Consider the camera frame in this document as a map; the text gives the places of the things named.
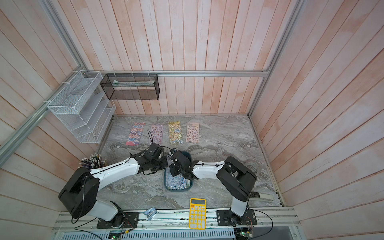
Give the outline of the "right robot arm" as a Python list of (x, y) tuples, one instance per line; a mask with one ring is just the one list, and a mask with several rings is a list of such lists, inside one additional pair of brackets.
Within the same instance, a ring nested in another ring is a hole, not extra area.
[(173, 177), (181, 175), (187, 180), (219, 180), (233, 196), (230, 209), (217, 212), (219, 225), (235, 227), (246, 222), (249, 198), (257, 180), (254, 172), (234, 157), (227, 157), (221, 162), (205, 163), (191, 161), (181, 151), (176, 150), (171, 150), (169, 156)]

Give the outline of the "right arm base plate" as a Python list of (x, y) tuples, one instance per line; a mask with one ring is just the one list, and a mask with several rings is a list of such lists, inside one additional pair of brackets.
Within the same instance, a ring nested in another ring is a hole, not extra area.
[(217, 222), (219, 226), (254, 226), (257, 219), (254, 210), (247, 209), (242, 217), (237, 216), (230, 210), (218, 210)]

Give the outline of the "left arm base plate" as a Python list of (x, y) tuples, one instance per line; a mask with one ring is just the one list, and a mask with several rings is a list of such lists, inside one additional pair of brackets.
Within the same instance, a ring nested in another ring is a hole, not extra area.
[(138, 225), (138, 220), (138, 212), (118, 212), (117, 215), (113, 217), (110, 221), (99, 219), (97, 223), (97, 229), (134, 229)]

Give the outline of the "cat sticker sheet pink blue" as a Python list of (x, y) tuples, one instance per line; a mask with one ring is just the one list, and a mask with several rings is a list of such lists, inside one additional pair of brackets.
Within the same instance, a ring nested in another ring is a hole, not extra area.
[(145, 127), (145, 123), (133, 123), (133, 126), (130, 130), (129, 136), (126, 141), (126, 146), (139, 145), (144, 127)]

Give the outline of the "yellow green sticker sheet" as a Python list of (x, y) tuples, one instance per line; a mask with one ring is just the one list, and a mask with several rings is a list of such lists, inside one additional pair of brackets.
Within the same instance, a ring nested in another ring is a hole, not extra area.
[(171, 145), (177, 145), (183, 143), (182, 128), (180, 121), (169, 122), (169, 138)]

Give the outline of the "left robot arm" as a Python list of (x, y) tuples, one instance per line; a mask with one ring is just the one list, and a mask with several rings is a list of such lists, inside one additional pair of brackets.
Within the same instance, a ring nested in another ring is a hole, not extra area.
[(74, 220), (89, 215), (120, 228), (125, 222), (124, 211), (113, 201), (98, 198), (98, 192), (109, 184), (137, 174), (151, 175), (167, 167), (164, 148), (150, 144), (148, 149), (103, 168), (77, 169), (59, 193), (59, 200)]

